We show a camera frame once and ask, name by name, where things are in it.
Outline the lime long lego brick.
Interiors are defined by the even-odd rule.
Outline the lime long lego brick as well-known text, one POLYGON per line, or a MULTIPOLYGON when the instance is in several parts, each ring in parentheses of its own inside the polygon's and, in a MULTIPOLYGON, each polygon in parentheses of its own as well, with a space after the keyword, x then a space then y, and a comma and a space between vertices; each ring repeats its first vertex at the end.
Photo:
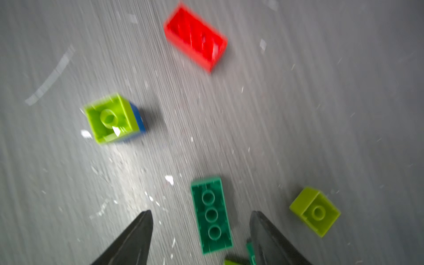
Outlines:
POLYGON ((223 265, 242 265, 242 264, 225 259, 223 265))

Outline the dark green long lego brick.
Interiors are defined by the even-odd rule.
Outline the dark green long lego brick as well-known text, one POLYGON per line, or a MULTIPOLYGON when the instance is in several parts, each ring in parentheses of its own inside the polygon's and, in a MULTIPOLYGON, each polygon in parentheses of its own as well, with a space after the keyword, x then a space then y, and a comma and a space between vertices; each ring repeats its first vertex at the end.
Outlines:
POLYGON ((222 179, 211 176, 191 183, 191 195, 203 255, 233 247, 222 179))

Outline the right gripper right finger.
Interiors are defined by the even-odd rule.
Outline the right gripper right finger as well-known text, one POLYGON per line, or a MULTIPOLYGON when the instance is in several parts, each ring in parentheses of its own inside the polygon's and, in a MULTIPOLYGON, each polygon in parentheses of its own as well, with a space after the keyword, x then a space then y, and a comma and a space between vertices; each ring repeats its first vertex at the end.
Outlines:
POLYGON ((258 265, 311 265, 264 213, 251 213, 250 233, 258 265))

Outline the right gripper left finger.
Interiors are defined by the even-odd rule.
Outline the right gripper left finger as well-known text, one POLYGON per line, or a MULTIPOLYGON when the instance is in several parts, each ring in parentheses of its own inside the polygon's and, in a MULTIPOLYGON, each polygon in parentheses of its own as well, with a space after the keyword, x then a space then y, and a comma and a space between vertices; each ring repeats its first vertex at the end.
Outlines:
POLYGON ((153 217, 151 211, 141 212, 93 264, 147 264, 152 232, 153 217))

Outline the red lego brick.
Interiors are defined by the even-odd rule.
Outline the red lego brick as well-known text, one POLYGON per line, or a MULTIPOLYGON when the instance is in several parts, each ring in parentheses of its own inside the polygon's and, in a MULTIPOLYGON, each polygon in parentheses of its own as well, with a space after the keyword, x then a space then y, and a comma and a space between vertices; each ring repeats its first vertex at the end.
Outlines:
POLYGON ((171 44, 208 73, 227 48, 227 38, 182 2, 165 21, 163 29, 171 44))

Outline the blue lego brick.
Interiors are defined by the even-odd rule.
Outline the blue lego brick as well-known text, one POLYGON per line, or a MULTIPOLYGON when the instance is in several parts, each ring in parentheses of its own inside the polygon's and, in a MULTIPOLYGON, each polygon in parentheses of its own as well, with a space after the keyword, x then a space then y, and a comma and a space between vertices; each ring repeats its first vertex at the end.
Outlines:
POLYGON ((142 120, 142 117, 141 117, 141 114, 140 114, 140 110, 132 102, 130 102, 130 106, 131 106, 132 112, 135 116, 135 119, 136 119, 136 122, 137 122, 137 125, 138 125, 138 128, 139 128, 138 132, 136 132, 132 136, 130 136, 129 139, 132 139, 132 138, 136 138, 136 137, 138 137, 142 134, 145 134, 146 128, 145 128, 145 125, 143 123, 143 120, 142 120))

